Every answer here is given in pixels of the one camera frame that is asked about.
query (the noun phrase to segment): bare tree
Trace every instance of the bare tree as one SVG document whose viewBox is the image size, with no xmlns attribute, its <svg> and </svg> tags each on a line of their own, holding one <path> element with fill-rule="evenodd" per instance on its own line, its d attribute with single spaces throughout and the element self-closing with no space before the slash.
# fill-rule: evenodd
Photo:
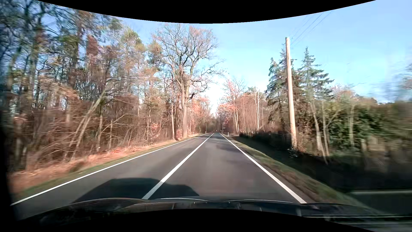
<svg viewBox="0 0 412 232">
<path fill-rule="evenodd" d="M 207 89 L 211 76 L 222 73 L 213 50 L 217 47 L 211 30 L 182 24 L 165 24 L 153 38 L 161 45 L 161 62 L 171 69 L 180 89 L 182 106 L 182 136 L 187 138 L 187 104 L 196 94 Z M 205 68 L 199 62 L 208 61 Z"/>
</svg>

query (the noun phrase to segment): forest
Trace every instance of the forest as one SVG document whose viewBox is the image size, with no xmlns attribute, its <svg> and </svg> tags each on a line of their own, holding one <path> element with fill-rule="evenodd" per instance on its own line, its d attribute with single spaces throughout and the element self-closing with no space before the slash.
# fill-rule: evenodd
<svg viewBox="0 0 412 232">
<path fill-rule="evenodd" d="M 36 0 L 0 4 L 9 172 L 211 131 L 290 148 L 284 50 L 268 59 L 269 84 L 260 90 L 225 75 L 208 29 L 163 24 L 142 41 L 116 17 Z M 325 165 L 333 157 L 412 161 L 410 99 L 360 96 L 336 84 L 308 48 L 302 54 L 292 60 L 299 152 Z M 212 112 L 204 91 L 216 76 L 224 95 Z M 408 77 L 397 85 L 412 88 Z"/>
</svg>

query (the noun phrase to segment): power line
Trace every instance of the power line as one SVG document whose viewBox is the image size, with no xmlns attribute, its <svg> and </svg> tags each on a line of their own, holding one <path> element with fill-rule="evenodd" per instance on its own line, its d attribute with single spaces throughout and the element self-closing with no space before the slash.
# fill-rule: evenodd
<svg viewBox="0 0 412 232">
<path fill-rule="evenodd" d="M 315 16 L 314 14 L 299 28 L 299 30 L 297 30 L 295 32 L 295 34 L 290 38 L 291 40 L 295 37 L 295 35 L 300 31 L 300 29 L 302 29 L 302 27 L 304 27 L 312 18 L 313 16 Z"/>
<path fill-rule="evenodd" d="M 299 39 L 299 37 L 300 37 L 303 33 L 305 33 L 305 31 L 306 31 L 310 26 L 312 26 L 312 24 L 313 24 L 316 20 L 318 20 L 319 17 L 322 16 L 323 14 L 324 14 L 324 12 L 322 12 L 322 13 L 296 38 L 296 40 Z"/>
<path fill-rule="evenodd" d="M 331 13 L 332 13 L 332 11 L 333 10 L 331 10 L 330 12 L 329 12 L 329 14 L 327 14 L 322 20 L 320 20 L 319 22 L 318 22 L 318 24 L 316 24 L 302 39 L 300 39 L 293 47 L 295 47 L 300 41 L 302 41 L 302 40 L 304 40 L 305 38 L 306 38 L 306 36 L 308 36 L 309 34 L 310 34 L 310 32 L 313 30 L 313 29 L 315 29 L 315 27 L 317 26 L 317 25 L 319 25 L 319 23 L 321 23 L 324 19 L 326 19 L 326 17 L 328 17 Z"/>
<path fill-rule="evenodd" d="M 306 20 L 306 18 L 307 18 L 308 16 L 309 16 L 309 15 L 307 14 L 306 17 L 302 20 L 302 22 L 301 22 L 300 24 L 302 24 L 302 23 Z M 293 32 L 295 32 L 295 30 L 296 30 L 298 27 L 299 27 L 299 25 L 297 25 L 297 26 L 295 27 L 295 29 L 293 29 L 292 33 L 290 33 L 288 37 L 290 37 L 290 35 L 292 35 Z"/>
</svg>

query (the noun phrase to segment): dry grass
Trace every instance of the dry grass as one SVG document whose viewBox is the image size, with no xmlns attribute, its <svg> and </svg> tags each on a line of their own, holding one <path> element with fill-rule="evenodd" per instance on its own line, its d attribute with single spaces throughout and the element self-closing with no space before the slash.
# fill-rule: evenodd
<svg viewBox="0 0 412 232">
<path fill-rule="evenodd" d="M 112 152 L 101 152 L 67 163 L 56 163 L 46 167 L 38 168 L 34 171 L 15 172 L 8 176 L 10 192 L 13 194 L 19 193 L 30 187 L 40 185 L 53 179 L 64 177 L 73 172 L 78 172 L 93 166 L 130 156 L 136 152 L 142 152 L 151 148 L 161 147 L 173 142 L 176 142 L 176 140 L 166 140 L 149 146 L 129 146 L 129 148 L 118 147 L 113 149 Z"/>
</svg>

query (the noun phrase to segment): car hood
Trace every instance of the car hood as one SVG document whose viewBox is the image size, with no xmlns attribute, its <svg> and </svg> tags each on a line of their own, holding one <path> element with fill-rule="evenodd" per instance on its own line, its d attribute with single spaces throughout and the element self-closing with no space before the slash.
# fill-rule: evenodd
<svg viewBox="0 0 412 232">
<path fill-rule="evenodd" d="M 111 215 L 195 208 L 253 210 L 303 217 L 376 217 L 388 215 L 370 208 L 342 204 L 298 204 L 246 197 L 185 196 L 154 200 L 106 198 L 82 201 L 32 216 L 20 221 L 20 224 L 29 227 L 49 227 Z"/>
</svg>

